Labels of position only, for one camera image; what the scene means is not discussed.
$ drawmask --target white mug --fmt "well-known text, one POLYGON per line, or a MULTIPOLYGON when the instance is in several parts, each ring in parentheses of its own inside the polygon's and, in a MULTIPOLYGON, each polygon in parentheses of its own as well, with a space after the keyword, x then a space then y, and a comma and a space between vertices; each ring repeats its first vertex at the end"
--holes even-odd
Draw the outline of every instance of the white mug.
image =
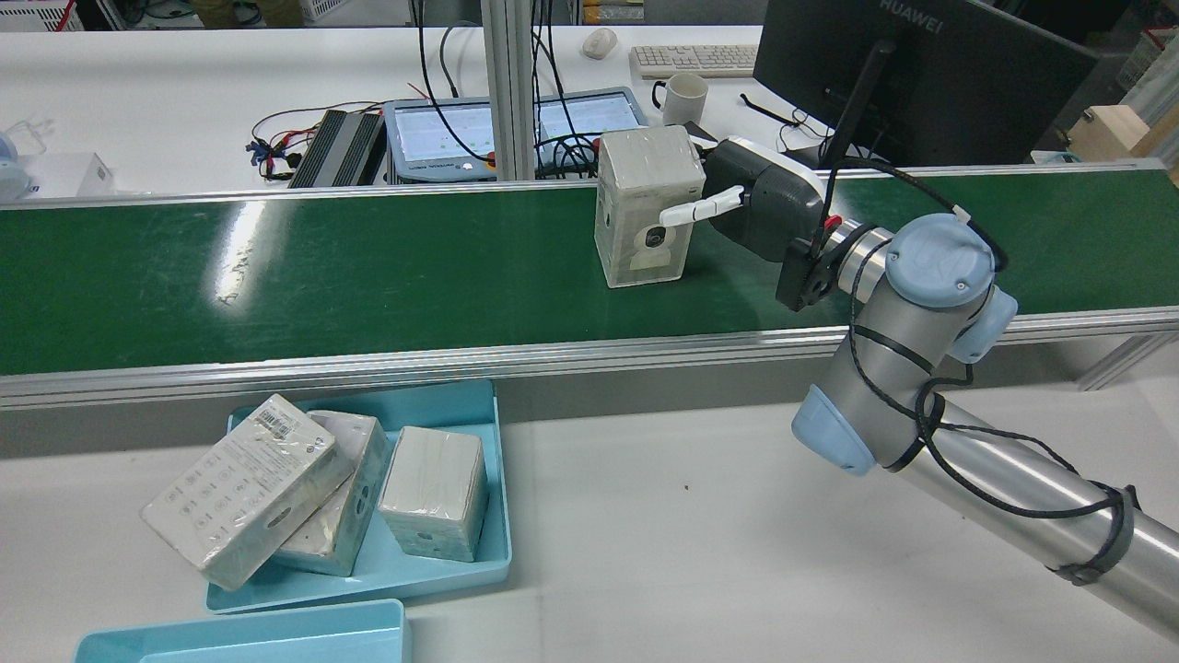
POLYGON ((665 125, 700 123, 704 114, 704 98, 709 96, 709 84, 694 73, 677 73, 667 80, 657 80, 651 87, 651 103, 663 110, 665 125), (656 90, 665 87, 667 94, 663 104, 656 98, 656 90))

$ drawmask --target monitor stand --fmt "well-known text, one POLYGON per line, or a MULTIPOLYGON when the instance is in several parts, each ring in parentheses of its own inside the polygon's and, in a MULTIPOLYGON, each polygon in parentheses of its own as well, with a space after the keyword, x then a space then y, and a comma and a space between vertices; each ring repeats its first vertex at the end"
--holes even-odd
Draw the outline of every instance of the monitor stand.
POLYGON ((848 147, 851 146, 856 130, 859 129, 859 120, 863 119, 864 111, 868 110, 868 104, 876 91, 876 84, 880 83, 881 73, 884 71, 884 65, 895 51, 896 42, 891 40, 881 39, 874 44, 864 60, 863 68, 859 70, 859 78, 856 79, 856 86, 851 90, 851 97, 843 106, 839 122, 835 125, 835 133, 814 147, 788 150, 785 155, 811 170, 830 170, 836 162, 842 159, 848 153, 848 147))

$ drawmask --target keyboard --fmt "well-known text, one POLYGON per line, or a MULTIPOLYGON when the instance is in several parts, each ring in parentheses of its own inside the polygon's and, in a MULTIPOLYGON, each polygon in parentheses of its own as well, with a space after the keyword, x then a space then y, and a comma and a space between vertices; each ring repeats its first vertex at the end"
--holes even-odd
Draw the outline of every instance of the keyboard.
POLYGON ((631 65, 643 78, 694 73, 704 78, 749 78, 757 60, 756 45, 634 46, 631 65))

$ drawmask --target barcode label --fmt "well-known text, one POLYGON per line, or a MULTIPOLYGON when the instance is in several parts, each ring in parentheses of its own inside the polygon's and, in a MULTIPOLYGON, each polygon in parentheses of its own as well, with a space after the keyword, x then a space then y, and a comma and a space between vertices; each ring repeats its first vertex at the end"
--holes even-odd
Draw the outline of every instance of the barcode label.
POLYGON ((258 424, 262 424, 278 440, 285 440, 295 428, 298 428, 298 424, 294 419, 272 409, 259 412, 257 419, 258 424))

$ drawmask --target metal frame post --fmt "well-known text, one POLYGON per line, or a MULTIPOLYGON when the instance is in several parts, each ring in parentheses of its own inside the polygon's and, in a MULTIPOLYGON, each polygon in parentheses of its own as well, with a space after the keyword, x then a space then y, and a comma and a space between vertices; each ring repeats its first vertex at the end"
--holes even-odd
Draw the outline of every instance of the metal frame post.
POLYGON ((532 112, 532 5, 481 0, 496 178, 535 178, 532 112))

